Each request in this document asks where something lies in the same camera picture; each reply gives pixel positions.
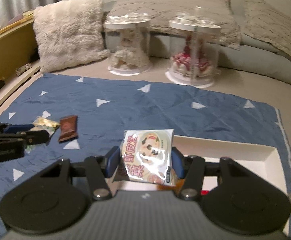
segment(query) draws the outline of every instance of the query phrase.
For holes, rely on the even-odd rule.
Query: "white triangle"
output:
[[[83,77],[76,80],[76,82],[83,82],[83,81],[84,81]]]
[[[13,117],[16,113],[9,113],[9,119]]]
[[[42,91],[41,94],[40,94],[39,96],[42,96],[42,95],[44,95],[44,94],[46,94],[46,93],[48,93],[48,92],[46,92],[46,91]]]
[[[204,108],[206,106],[200,104],[200,103],[197,103],[197,102],[192,102],[192,105],[191,105],[191,108],[194,108],[194,109],[200,109],[200,108]]]
[[[103,99],[97,99],[97,107],[101,106],[102,104],[108,103],[110,101],[103,100]]]
[[[78,149],[78,150],[79,150],[79,149],[80,149],[80,146],[79,146],[79,144],[78,144],[78,140],[75,139],[75,140],[73,140],[73,141],[67,143],[67,144],[63,147],[63,149]]]
[[[142,88],[138,88],[138,90],[141,90],[142,92],[145,92],[145,93],[149,93],[150,87],[151,87],[151,84],[148,84],[148,85],[143,86]]]
[[[250,100],[247,100],[246,101],[246,104],[244,105],[243,108],[255,108],[255,106],[252,105],[252,103],[250,102]]]
[[[19,179],[23,174],[25,174],[22,171],[18,171],[16,169],[12,169],[13,171],[13,180],[16,181],[17,179]]]
[[[42,117],[43,118],[47,118],[47,117],[49,117],[51,114],[49,113],[49,112],[47,112],[46,110],[44,110],[43,111],[43,113],[42,113]]]

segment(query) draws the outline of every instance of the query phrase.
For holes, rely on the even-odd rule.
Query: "blue blanket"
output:
[[[0,163],[0,198],[60,158],[83,161],[120,145],[124,130],[174,128],[176,135],[263,144],[278,149],[288,192],[291,152],[279,111],[265,103],[191,86],[45,74],[0,116],[1,122],[59,121],[78,115],[77,140],[36,146],[24,158]],[[0,219],[0,236],[5,233]]]

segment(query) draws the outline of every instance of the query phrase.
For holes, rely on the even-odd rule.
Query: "pillow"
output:
[[[265,41],[291,56],[291,18],[264,0],[244,0],[244,33]]]
[[[232,16],[229,0],[117,0],[108,17],[123,16],[129,12],[147,13],[151,18],[150,31],[183,35],[183,31],[169,27],[169,20],[175,18],[177,11],[193,14],[195,6],[203,7],[203,16],[222,27],[222,45],[239,49],[240,27]]]
[[[35,9],[41,73],[107,57],[101,36],[102,6],[103,0],[69,0]]]

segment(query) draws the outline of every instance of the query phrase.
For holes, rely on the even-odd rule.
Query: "white box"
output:
[[[177,147],[178,150],[186,156],[201,156],[208,162],[219,162],[221,157],[230,157],[287,194],[287,186],[285,183],[281,160],[278,150],[275,147],[193,138],[179,135],[175,135],[173,137],[173,146]],[[112,178],[108,180],[108,186],[113,194],[118,189],[157,189],[157,185],[155,184],[130,181],[111,181]],[[211,190],[216,186],[216,177],[204,178],[203,190]],[[288,224],[289,223],[287,222],[284,228],[284,232],[286,234],[288,233]]]

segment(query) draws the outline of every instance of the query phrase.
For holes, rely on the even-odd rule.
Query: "clear gift box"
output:
[[[148,15],[140,13],[111,17],[104,23],[111,73],[137,75],[151,68],[149,25]]]
[[[184,37],[171,36],[167,77],[177,84],[199,88],[213,85],[217,73],[221,27],[213,20],[186,13],[169,22]]]

